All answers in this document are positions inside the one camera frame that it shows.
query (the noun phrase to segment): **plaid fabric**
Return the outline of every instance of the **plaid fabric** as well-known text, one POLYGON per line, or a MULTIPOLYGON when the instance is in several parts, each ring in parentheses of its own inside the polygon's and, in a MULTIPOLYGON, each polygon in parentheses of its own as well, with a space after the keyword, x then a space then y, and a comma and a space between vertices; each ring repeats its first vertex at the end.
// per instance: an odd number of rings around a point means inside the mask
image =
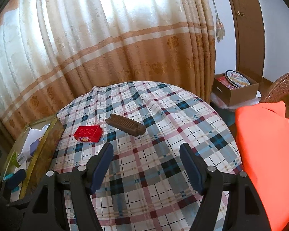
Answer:
MULTIPOLYGON (((190 186, 179 157, 187 142, 208 165, 238 173, 241 160, 235 141, 217 113, 200 98, 158 82, 127 82, 94 87, 59 111, 66 127, 52 160, 60 173, 86 164, 105 142, 114 159, 92 203, 105 231, 189 230, 201 196, 190 186), (105 123, 111 113, 143 123, 147 131, 134 137, 105 123), (100 125, 99 143, 77 142, 81 125, 100 125)), ((78 230, 70 200, 66 207, 71 230, 78 230)), ((215 230, 221 230, 227 209, 223 194, 215 230)))

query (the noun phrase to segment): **door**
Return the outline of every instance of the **door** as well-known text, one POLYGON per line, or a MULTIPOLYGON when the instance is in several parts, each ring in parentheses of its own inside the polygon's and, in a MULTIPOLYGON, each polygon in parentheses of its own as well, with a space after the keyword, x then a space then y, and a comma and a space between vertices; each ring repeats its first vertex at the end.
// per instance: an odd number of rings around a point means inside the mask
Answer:
POLYGON ((258 0, 230 0, 237 48, 236 69, 257 82, 264 66, 264 24, 258 0))

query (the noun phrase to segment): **cardboard box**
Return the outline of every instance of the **cardboard box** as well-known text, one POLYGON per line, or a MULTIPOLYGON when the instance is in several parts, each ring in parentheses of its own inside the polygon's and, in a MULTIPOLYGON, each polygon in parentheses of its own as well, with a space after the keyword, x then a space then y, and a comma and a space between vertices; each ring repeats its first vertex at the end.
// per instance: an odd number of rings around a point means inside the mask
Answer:
POLYGON ((214 77, 212 92, 216 94, 227 106, 233 106, 256 97, 259 84, 247 75, 244 75, 241 72, 238 73, 240 73, 250 82, 250 86, 231 90, 217 80, 217 78, 225 74, 217 74, 214 77))

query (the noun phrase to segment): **door frame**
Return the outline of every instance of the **door frame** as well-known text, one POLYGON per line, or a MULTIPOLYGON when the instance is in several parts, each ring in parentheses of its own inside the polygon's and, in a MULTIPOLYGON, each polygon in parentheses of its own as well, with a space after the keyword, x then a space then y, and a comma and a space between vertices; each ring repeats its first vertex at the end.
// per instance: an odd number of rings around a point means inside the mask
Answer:
MULTIPOLYGON (((233 16, 233 22, 234 22, 234 31, 235 31, 235 44, 236 44, 236 71, 240 70, 240 39, 239 39, 239 29, 238 29, 238 21, 237 21, 237 12, 235 10, 233 0, 229 0, 231 10, 232 10, 232 16, 233 16)), ((261 77, 258 77, 257 82, 261 82, 263 79, 263 69, 264 69, 264 57, 265 57, 265 47, 263 49, 263 61, 262 61, 262 74, 261 77)))

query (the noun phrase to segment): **orange jacket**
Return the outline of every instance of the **orange jacket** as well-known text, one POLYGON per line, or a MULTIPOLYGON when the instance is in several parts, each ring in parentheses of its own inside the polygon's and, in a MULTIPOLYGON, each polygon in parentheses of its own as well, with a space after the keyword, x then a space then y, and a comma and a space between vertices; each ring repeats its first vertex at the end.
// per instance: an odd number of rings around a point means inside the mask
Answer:
POLYGON ((283 101, 236 110, 236 143, 272 231, 289 222, 289 120, 283 101))

